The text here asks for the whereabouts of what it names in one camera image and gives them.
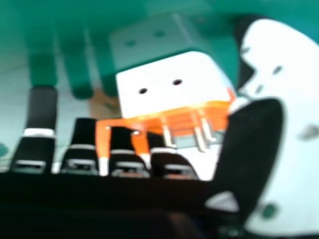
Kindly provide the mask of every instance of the green surface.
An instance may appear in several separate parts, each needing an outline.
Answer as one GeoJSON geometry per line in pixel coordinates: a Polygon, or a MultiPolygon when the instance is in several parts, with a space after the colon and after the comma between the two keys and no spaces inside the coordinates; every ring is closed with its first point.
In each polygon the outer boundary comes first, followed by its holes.
{"type": "Polygon", "coordinates": [[[74,97],[88,99],[93,86],[86,50],[91,47],[103,90],[115,96],[109,33],[168,12],[189,18],[234,83],[238,55],[232,28],[240,15],[262,13],[319,41],[318,0],[1,0],[0,73],[26,59],[33,85],[56,85],[55,58],[61,53],[74,97]]]}

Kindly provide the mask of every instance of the black hole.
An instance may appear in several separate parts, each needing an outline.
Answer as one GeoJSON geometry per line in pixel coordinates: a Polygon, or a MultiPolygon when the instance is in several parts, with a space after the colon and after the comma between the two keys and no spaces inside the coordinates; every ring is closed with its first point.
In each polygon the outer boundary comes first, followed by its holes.
{"type": "Polygon", "coordinates": [[[136,45],[136,41],[130,40],[130,41],[126,42],[126,45],[127,45],[128,47],[135,46],[135,45],[136,45]]]}
{"type": "Polygon", "coordinates": [[[242,48],[241,51],[240,51],[240,53],[241,53],[241,54],[245,54],[245,53],[247,53],[247,52],[249,52],[249,51],[250,51],[250,47],[246,47],[246,48],[242,48]]]}
{"type": "Polygon", "coordinates": [[[163,31],[161,31],[161,30],[156,31],[156,32],[154,33],[154,36],[155,36],[155,37],[158,37],[158,38],[161,38],[161,37],[165,36],[165,32],[163,32],[163,31]]]}
{"type": "Polygon", "coordinates": [[[277,67],[274,69],[274,71],[273,71],[273,75],[278,74],[279,72],[281,72],[282,69],[283,69],[282,66],[277,66],[277,67]]]}
{"type": "Polygon", "coordinates": [[[174,80],[173,85],[178,86],[182,83],[182,80],[174,80]]]}
{"type": "Polygon", "coordinates": [[[263,90],[263,86],[259,85],[256,89],[256,94],[259,94],[263,90]]]}
{"type": "Polygon", "coordinates": [[[139,93],[140,94],[145,94],[148,90],[146,88],[140,89],[139,93]]]}

